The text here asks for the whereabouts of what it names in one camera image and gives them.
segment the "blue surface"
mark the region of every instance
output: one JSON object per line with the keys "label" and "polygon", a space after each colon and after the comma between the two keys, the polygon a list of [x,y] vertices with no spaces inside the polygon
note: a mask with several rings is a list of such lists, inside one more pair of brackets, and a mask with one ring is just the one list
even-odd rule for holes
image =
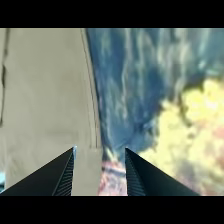
{"label": "blue surface", "polygon": [[103,145],[122,162],[126,146],[152,144],[161,99],[224,74],[224,29],[88,28],[87,36]]}

